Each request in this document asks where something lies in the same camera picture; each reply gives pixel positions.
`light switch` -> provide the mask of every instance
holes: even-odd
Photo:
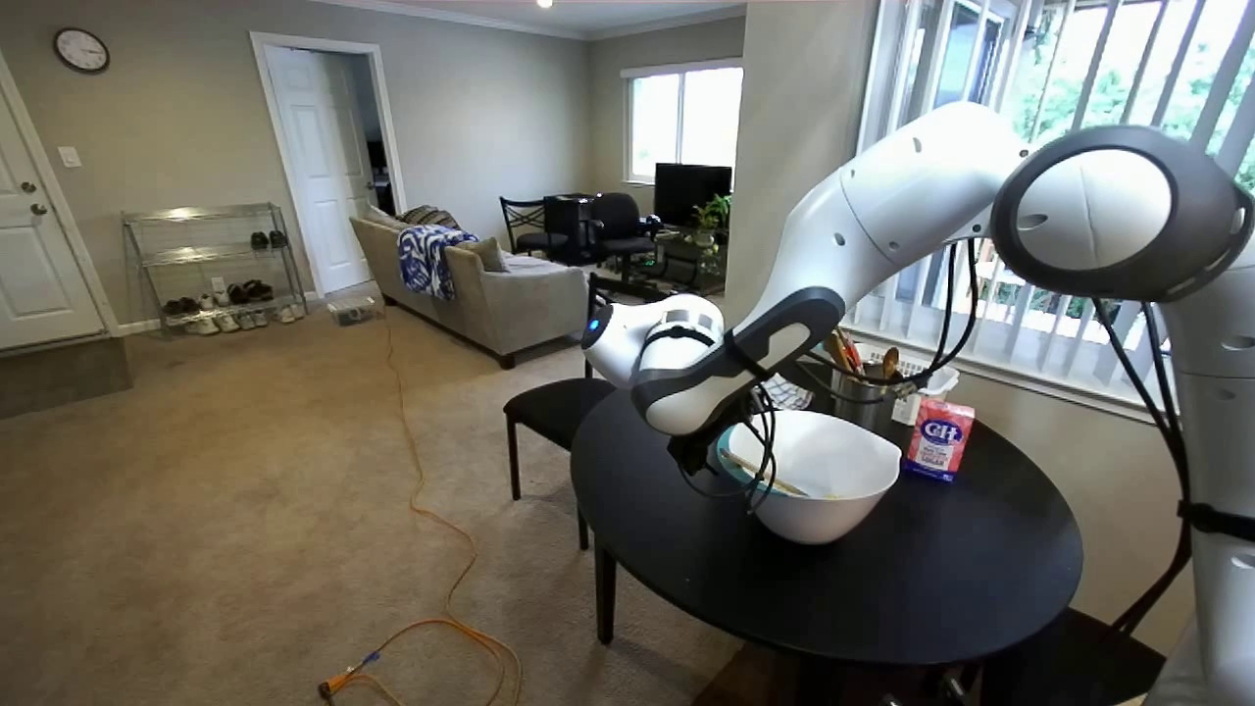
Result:
[[[60,144],[55,152],[64,158],[64,168],[82,168],[82,158],[76,144]]]

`table leg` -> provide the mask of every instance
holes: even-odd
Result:
[[[592,539],[592,565],[597,565],[597,641],[613,642],[617,641],[617,552],[608,552],[597,539]]]

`door frame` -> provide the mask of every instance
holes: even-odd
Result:
[[[77,268],[77,276],[88,284],[95,313],[102,319],[110,336],[127,336],[127,328],[120,328],[120,321],[114,313],[114,304],[110,304],[110,293],[102,285],[102,276],[95,270],[90,246],[88,246],[88,239],[77,232],[76,207],[69,207],[69,200],[64,194],[64,181],[55,178],[55,168],[46,160],[46,151],[38,141],[38,128],[37,128],[31,114],[26,114],[26,104],[23,104],[17,79],[13,79],[9,63],[3,63],[3,53],[0,53],[0,89],[3,89],[3,104],[13,107],[13,122],[17,122],[17,135],[26,144],[37,178],[43,181],[43,198],[52,200],[52,211],[55,211],[64,234],[68,234],[68,246],[69,246],[76,268]]]
[[[397,211],[407,207],[404,200],[404,181],[399,181],[399,151],[397,151],[397,124],[393,124],[393,104],[388,104],[388,81],[386,81],[386,54],[375,45],[344,45],[344,39],[320,39],[320,34],[276,34],[276,32],[252,32],[252,54],[260,63],[260,79],[261,79],[261,96],[265,96],[265,114],[272,114],[272,128],[276,128],[276,144],[277,144],[277,160],[282,160],[282,181],[285,181],[285,198],[290,205],[297,205],[297,186],[293,186],[293,158],[282,141],[282,118],[276,110],[276,88],[272,88],[272,70],[265,70],[265,47],[290,47],[290,53],[331,53],[331,54],[356,54],[369,63],[369,81],[374,81],[374,100],[375,100],[375,118],[379,118],[379,141],[388,152],[388,188],[393,188],[393,205]]]

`window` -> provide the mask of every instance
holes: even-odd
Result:
[[[1255,188],[1255,5],[1248,0],[882,0],[860,144],[940,104],[996,107],[1029,144],[1081,124],[1156,124],[1205,144]],[[1131,382],[1092,297],[1029,285],[988,243],[978,246],[978,335],[969,361],[1097,395]],[[969,268],[953,268],[957,321]],[[867,293],[852,326],[936,344],[950,255],[933,255]],[[1114,304],[1114,328],[1146,372],[1141,305]]]
[[[655,160],[733,164],[741,67],[631,76],[631,172],[655,181]]]

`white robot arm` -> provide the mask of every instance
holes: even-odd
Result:
[[[882,279],[983,207],[1029,284],[1165,304],[1191,459],[1199,668],[1187,704],[1255,704],[1255,253],[1252,198],[1156,128],[1081,128],[1029,152],[980,107],[945,107],[821,181],[783,221],[758,305],[725,328],[707,297],[599,304],[588,361],[665,436],[808,353]]]

